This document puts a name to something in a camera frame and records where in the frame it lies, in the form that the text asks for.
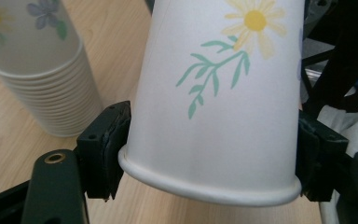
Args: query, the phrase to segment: white paper cup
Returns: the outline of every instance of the white paper cup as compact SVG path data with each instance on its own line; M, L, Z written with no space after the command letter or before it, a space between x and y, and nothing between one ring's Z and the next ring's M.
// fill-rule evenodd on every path
M0 0L0 70L26 76L66 67L79 36L62 1Z
M122 168L211 203L288 203L304 1L159 0Z
M80 134L103 110L83 45L67 67L49 72L18 76L0 70L0 78L47 133Z

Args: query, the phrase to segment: wooden table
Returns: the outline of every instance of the wooden table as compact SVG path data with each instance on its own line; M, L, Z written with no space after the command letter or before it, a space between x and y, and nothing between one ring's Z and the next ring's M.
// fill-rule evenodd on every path
M105 106L134 100L150 14L143 0L63 0L83 37ZM0 192L30 178L34 161L76 137L44 133L0 82ZM321 223L317 203L299 198L269 208L201 203L153 189L124 175L114 201L88 200L91 223Z

